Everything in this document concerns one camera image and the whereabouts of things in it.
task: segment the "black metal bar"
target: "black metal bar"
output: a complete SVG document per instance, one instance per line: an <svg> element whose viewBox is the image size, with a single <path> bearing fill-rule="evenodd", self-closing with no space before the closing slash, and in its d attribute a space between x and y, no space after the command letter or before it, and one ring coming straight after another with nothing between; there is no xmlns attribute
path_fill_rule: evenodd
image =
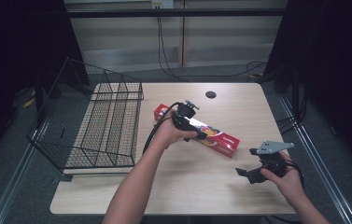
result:
<svg viewBox="0 0 352 224"><path fill-rule="evenodd" d="M35 16L69 18L131 18L131 17L226 17L226 16L284 16L300 15L308 10L284 8L215 8L215 9L117 9L117 10L68 10L66 12L32 12Z"/></svg>

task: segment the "wire mesh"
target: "wire mesh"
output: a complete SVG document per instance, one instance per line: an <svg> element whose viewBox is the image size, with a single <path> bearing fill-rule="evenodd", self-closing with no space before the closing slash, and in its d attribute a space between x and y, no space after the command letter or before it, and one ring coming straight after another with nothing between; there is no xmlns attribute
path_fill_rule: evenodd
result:
<svg viewBox="0 0 352 224"><path fill-rule="evenodd" d="M27 138L61 171L134 166L143 98L138 79L67 59Z"/></svg>

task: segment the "table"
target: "table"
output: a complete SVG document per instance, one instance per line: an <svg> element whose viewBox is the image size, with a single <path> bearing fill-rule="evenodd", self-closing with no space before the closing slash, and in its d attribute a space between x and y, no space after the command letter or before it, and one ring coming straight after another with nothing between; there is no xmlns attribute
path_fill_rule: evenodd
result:
<svg viewBox="0 0 352 224"><path fill-rule="evenodd" d="M265 95L253 83L143 83L136 160L155 120L159 104L191 100L200 107L195 119L239 138L232 159L195 141L178 142L163 153L146 215L294 214L270 181L251 185L234 168L260 166L249 149L264 140L283 141ZM217 97L209 99L207 91ZM75 175L60 182L50 211L58 215L102 215L125 175Z"/></svg>

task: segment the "person's right hand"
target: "person's right hand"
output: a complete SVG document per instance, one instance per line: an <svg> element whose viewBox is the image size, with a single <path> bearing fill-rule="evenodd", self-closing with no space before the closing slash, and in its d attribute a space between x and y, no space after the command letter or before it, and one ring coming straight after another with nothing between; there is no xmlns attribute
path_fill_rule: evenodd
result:
<svg viewBox="0 0 352 224"><path fill-rule="evenodd" d="M290 161L290 157L286 153L280 151L280 155L284 160ZM287 166L287 173L283 177L278 177L264 168L260 169L260 173L277 185L278 190L283 194L290 206L294 207L297 203L302 203L307 199L303 191L299 172L295 168Z"/></svg>

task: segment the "red box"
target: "red box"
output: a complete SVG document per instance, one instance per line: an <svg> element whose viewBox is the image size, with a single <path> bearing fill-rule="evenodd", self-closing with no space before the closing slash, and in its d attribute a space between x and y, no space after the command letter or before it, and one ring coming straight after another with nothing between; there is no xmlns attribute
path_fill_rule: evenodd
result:
<svg viewBox="0 0 352 224"><path fill-rule="evenodd" d="M159 120L167 110L167 105L159 105L154 111L155 120ZM240 140L213 128L197 119L190 119L190 124L207 134L205 140L193 139L201 144L214 149L224 156L231 158L239 146Z"/></svg>

